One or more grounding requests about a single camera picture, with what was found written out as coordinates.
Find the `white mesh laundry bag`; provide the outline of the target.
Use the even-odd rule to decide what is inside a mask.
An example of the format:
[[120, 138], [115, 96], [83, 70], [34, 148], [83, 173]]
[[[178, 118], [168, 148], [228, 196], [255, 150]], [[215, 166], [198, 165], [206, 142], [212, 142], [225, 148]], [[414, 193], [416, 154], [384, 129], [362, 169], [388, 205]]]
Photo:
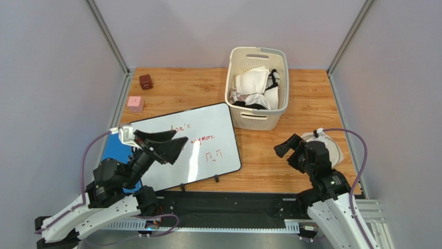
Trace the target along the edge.
[[338, 164], [340, 164], [343, 161], [344, 156], [341, 148], [330, 136], [322, 134], [319, 135], [318, 137], [315, 137], [312, 132], [307, 132], [302, 134], [301, 138], [306, 142], [311, 142], [311, 141], [323, 142], [329, 151], [329, 157], [332, 168], [336, 167]]

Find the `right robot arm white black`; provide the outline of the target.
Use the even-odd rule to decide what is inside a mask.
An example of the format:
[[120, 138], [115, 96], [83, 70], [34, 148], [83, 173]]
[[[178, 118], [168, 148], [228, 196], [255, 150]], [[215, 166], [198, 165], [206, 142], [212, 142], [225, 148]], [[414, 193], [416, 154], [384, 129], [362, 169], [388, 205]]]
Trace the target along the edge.
[[276, 155], [293, 153], [287, 162], [308, 175], [312, 188], [298, 193], [297, 211], [307, 214], [322, 230], [333, 248], [379, 248], [354, 200], [345, 176], [332, 167], [323, 141], [305, 141], [293, 134], [274, 147]]

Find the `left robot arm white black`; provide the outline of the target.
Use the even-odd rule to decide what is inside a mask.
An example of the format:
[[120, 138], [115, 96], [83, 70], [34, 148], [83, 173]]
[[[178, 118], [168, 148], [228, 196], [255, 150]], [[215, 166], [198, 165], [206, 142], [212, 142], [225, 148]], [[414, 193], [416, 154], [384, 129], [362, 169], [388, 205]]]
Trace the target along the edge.
[[56, 215], [36, 218], [35, 233], [41, 235], [36, 247], [77, 248], [92, 233], [128, 217], [150, 220], [158, 228], [164, 215], [154, 189], [136, 186], [155, 162], [177, 161], [188, 137], [176, 138], [176, 133], [146, 133], [125, 125], [99, 135], [117, 134], [122, 144], [132, 148], [132, 154], [127, 162], [102, 160], [93, 170], [93, 181], [81, 183], [79, 197]]

